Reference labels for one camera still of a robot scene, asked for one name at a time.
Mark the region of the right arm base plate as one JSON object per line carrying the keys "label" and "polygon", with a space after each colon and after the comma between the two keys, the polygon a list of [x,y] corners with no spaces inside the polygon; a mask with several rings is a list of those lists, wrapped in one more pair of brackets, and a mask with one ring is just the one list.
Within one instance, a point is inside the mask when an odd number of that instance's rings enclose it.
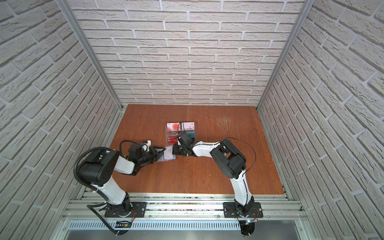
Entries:
{"label": "right arm base plate", "polygon": [[223,203],[225,218],[263,218],[263,210],[259,202],[250,201],[246,206],[237,202]]}

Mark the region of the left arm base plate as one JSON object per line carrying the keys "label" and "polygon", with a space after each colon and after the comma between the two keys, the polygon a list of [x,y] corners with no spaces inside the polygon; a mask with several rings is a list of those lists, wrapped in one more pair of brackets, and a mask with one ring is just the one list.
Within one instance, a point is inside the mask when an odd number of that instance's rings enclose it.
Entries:
{"label": "left arm base plate", "polygon": [[146,202],[130,202],[127,206],[107,204],[106,218],[143,218],[146,212]]}

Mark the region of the red leather card holder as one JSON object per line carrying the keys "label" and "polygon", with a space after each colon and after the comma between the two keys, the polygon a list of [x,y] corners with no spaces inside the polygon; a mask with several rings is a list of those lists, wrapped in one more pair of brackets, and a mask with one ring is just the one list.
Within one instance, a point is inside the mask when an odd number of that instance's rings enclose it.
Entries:
{"label": "red leather card holder", "polygon": [[162,156],[157,160],[157,162],[167,162],[176,159],[176,155],[173,155],[173,146],[165,147],[165,151]]}

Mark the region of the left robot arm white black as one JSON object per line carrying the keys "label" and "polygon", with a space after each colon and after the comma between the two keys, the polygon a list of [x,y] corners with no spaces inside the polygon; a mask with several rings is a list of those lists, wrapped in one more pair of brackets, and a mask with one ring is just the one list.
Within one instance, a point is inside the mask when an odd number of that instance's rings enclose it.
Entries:
{"label": "left robot arm white black", "polygon": [[75,179],[106,201],[107,209],[126,216],[132,211],[130,197],[113,178],[113,172],[135,176],[141,168],[157,162],[166,149],[153,147],[151,141],[124,140],[119,150],[96,147],[82,153],[74,164]]}

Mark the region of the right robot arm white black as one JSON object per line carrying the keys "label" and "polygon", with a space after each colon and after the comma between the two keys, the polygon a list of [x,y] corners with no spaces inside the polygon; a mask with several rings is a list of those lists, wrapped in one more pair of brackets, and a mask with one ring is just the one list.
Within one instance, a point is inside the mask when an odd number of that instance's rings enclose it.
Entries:
{"label": "right robot arm white black", "polygon": [[237,208],[244,213],[250,211],[254,198],[246,180],[247,159],[230,140],[198,142],[190,138],[185,131],[178,133],[176,139],[178,142],[173,145],[173,155],[212,158],[221,172],[230,179]]}

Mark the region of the white pink circle card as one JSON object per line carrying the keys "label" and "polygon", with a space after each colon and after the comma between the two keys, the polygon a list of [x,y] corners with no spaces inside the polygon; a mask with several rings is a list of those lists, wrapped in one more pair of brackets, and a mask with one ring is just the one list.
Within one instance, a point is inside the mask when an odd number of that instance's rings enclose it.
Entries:
{"label": "white pink circle card", "polygon": [[181,122],[178,123],[167,123],[166,124],[166,131],[167,132],[179,132],[181,130]]}

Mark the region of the white blossom VIP card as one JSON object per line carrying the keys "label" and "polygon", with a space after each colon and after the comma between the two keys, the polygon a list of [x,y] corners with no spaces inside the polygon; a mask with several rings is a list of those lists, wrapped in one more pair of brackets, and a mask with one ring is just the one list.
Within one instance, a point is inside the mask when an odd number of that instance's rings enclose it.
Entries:
{"label": "white blossom VIP card", "polygon": [[181,122],[181,131],[190,131],[194,132],[195,131],[195,123],[194,122]]}

